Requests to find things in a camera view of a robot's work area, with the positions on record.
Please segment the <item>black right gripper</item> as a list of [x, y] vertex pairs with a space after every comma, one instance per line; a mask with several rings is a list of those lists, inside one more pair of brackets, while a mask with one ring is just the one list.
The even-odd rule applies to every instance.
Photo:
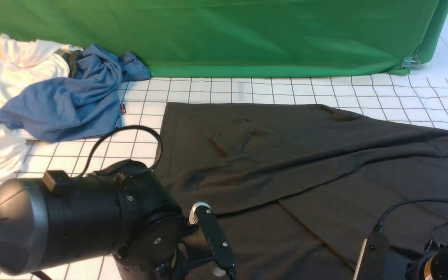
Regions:
[[408, 265], [407, 280], [448, 280], [448, 244], [431, 239], [422, 257]]

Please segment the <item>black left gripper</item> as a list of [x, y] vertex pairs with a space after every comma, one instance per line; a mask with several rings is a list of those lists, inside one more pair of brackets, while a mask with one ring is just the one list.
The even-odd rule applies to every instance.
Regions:
[[193, 268], [192, 258], [180, 249], [159, 264], [117, 253], [113, 257], [122, 280], [184, 280]]

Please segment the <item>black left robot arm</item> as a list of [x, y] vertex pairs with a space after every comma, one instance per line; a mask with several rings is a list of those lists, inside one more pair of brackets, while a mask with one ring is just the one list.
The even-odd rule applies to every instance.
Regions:
[[81, 178], [48, 171], [0, 184], [0, 270], [10, 275], [108, 254], [154, 269], [185, 227], [154, 173], [130, 159]]

